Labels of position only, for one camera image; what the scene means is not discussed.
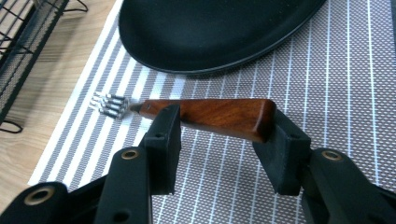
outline striped placemat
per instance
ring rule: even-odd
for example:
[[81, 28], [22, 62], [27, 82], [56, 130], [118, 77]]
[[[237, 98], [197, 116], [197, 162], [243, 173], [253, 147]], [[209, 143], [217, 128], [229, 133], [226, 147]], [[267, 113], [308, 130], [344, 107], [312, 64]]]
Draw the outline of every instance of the striped placemat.
[[[227, 73], [167, 75], [137, 63], [120, 42], [118, 0], [29, 184], [77, 189], [136, 146], [150, 120], [88, 108], [95, 91], [135, 99], [271, 98], [311, 138], [345, 152], [366, 176], [396, 190], [395, 48], [390, 1], [328, 0], [285, 44]], [[155, 223], [300, 223], [300, 197], [274, 194], [251, 143], [182, 129], [176, 194], [153, 197]]]

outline gray and white placemat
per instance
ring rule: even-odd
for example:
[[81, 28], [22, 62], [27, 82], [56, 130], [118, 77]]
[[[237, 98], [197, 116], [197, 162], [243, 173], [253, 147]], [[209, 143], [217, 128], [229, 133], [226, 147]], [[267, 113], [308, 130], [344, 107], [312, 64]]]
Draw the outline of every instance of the gray and white placemat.
[[[271, 98], [311, 138], [345, 152], [396, 191], [395, 49], [390, 1], [334, 1], [285, 44], [227, 73], [176, 76], [137, 63], [120, 42], [117, 0], [29, 184], [77, 189], [136, 146], [150, 120], [88, 108], [95, 91], [135, 99]], [[182, 129], [176, 194], [153, 197], [155, 223], [304, 223], [300, 197], [276, 195], [251, 143]]]

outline black wire rack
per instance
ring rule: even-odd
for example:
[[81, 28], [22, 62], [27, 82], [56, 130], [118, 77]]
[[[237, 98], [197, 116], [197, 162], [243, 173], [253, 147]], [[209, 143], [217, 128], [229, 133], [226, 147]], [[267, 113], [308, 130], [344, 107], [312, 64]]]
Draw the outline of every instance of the black wire rack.
[[68, 0], [0, 0], [0, 124]]

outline wooden table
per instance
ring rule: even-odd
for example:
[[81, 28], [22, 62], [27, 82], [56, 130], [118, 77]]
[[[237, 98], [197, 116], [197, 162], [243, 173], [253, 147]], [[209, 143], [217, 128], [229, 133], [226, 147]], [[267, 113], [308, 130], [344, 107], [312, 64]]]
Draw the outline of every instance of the wooden table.
[[[0, 133], [0, 211], [24, 189], [64, 111], [115, 0], [83, 0], [89, 12], [59, 20], [7, 119], [22, 133]], [[71, 0], [67, 8], [81, 7]]]

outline black pan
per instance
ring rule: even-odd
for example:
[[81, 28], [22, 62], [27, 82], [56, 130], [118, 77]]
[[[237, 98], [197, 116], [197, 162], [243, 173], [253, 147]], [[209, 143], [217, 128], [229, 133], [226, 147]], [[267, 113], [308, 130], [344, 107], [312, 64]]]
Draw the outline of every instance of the black pan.
[[325, 0], [124, 0], [120, 39], [138, 62], [174, 74], [219, 71], [267, 53]]

